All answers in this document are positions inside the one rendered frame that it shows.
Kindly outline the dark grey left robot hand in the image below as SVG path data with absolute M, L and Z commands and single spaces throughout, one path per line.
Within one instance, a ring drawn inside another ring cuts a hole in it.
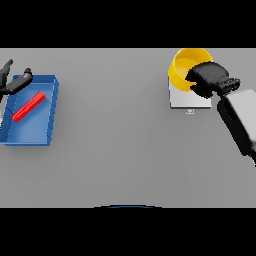
M 10 59 L 0 69 L 0 102 L 5 95 L 14 95 L 33 81 L 32 70 L 30 68 L 26 68 L 21 76 L 8 83 L 7 77 L 12 64 L 13 60 Z

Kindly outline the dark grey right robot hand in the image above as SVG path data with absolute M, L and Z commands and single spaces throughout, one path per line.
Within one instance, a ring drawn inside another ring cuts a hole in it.
M 240 87 L 241 80 L 231 78 L 229 72 L 215 62 L 203 62 L 192 67 L 187 75 L 188 82 L 195 82 L 190 89 L 200 97 L 209 99 L 216 93 L 224 97 Z

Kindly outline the yellow bowl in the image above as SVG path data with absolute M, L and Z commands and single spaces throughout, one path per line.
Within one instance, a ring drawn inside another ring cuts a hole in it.
M 204 48 L 181 48 L 168 68 L 168 80 L 176 89 L 190 92 L 195 82 L 186 80 L 188 71 L 197 64 L 212 61 L 212 56 Z

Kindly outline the red beaker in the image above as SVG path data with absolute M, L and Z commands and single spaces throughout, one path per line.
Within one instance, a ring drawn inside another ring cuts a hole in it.
M 42 91 L 38 91 L 30 100 L 28 100 L 15 113 L 12 114 L 12 120 L 14 122 L 19 122 L 29 112 L 31 112 L 37 105 L 39 105 L 45 98 L 46 98 L 46 95 Z

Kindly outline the pale square measuring scale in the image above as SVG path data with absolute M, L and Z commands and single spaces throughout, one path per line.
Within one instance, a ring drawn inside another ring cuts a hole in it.
M 193 91 L 181 91 L 169 82 L 169 101 L 171 109 L 184 109 L 187 115 L 195 113 L 196 109 L 210 109 L 212 102 L 198 96 Z

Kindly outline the blue tray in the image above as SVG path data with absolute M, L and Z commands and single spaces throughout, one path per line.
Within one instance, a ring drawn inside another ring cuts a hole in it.
M 8 95 L 0 128 L 0 144 L 6 146 L 49 146 L 59 83 L 55 75 L 34 75 L 33 81 L 15 95 Z M 11 116 L 41 91 L 46 98 L 15 122 Z

